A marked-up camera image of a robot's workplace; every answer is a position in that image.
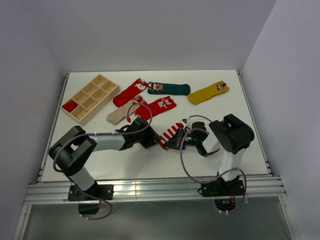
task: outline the green sock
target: green sock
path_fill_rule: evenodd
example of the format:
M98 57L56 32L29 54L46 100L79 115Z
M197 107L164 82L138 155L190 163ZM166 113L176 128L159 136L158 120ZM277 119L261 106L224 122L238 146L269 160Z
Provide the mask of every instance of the green sock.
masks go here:
M188 84L171 84L150 81L148 83L148 93L187 96L190 93L190 86Z

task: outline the beige sock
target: beige sock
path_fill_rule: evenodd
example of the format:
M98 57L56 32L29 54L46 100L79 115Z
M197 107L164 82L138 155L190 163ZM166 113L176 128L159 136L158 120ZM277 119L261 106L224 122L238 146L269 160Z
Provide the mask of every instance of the beige sock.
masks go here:
M121 122L122 119L127 117L127 113L128 113L128 109L130 108L130 106L132 104L135 104L136 101L135 100L130 100L128 101L125 105L118 107L116 110L114 110L113 112L111 112L107 117L106 120L109 123L112 123L113 125L117 125L118 123ZM140 105L135 105L130 109L129 115L133 114L137 108Z

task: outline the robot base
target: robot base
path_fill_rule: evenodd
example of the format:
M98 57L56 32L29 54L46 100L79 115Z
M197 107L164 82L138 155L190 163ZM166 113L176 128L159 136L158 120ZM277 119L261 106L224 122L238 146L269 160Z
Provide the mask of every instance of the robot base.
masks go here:
M201 184L198 192L200 190L203 197L224 197L232 194L243 196L245 194L244 183L239 176L231 181L225 181L220 177L214 182Z

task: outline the yellow sock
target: yellow sock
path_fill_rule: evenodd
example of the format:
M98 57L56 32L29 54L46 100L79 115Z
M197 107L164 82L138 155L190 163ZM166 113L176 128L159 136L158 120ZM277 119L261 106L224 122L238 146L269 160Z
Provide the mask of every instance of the yellow sock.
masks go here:
M213 98L215 95L225 93L228 90L229 87L224 81L218 81L211 86L190 93L187 98L192 104L200 104Z

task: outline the metal rail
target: metal rail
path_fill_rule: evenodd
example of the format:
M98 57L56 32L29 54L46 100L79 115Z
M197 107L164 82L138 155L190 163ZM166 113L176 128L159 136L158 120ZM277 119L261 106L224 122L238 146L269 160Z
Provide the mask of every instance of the metal rail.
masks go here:
M175 200L201 200L204 198L197 193L200 184L188 178L152 179L152 180L124 180L124 181L98 181L98 184L113 184L114 194L110 202L144 202L144 201L175 201ZM24 199L25 205L43 204L77 204L67 200L70 182L55 182L29 185ZM248 177L248 197L285 196L281 178L278 176Z

